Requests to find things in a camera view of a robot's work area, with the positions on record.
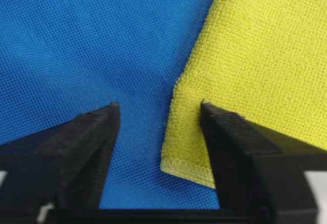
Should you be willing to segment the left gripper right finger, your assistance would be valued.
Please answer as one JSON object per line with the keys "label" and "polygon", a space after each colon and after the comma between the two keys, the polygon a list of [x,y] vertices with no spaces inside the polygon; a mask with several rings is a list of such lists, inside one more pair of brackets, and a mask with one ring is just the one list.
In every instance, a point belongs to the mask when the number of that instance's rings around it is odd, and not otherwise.
{"label": "left gripper right finger", "polygon": [[200,105],[217,223],[326,223],[326,150]]}

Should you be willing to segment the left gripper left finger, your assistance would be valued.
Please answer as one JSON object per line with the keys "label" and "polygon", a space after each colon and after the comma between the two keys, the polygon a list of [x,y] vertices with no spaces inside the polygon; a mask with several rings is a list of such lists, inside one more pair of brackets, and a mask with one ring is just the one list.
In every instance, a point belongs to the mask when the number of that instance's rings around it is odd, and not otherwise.
{"label": "left gripper left finger", "polygon": [[120,128],[118,103],[1,145],[1,223],[96,211]]}

